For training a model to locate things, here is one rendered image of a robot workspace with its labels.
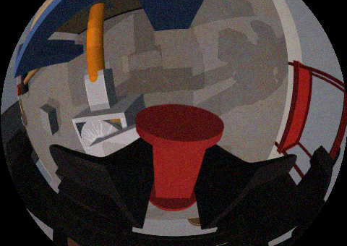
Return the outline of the wooden-handled black mallet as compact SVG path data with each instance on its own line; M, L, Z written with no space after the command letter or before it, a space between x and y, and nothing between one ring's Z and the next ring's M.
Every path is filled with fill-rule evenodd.
M41 69L41 67L40 67ZM21 75L21 95L23 95L23 93L28 92L28 81L35 75L36 72L38 72L38 70L40 69L36 69L36 70L30 70L30 72L28 73L24 73L23 75Z

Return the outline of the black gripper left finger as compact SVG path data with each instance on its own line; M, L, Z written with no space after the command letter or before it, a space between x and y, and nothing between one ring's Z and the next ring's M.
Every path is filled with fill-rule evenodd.
M111 197L133 228L142 229L154 182L153 145L140 137L104 157L56 144L49 150L63 177Z

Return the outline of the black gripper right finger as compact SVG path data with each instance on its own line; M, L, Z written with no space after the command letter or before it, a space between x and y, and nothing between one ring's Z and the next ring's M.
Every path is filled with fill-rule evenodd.
M295 154L249 163L212 145L206 148L194 183L197 211L202 229L215 228L217 221L234 208L255 186L289 173Z

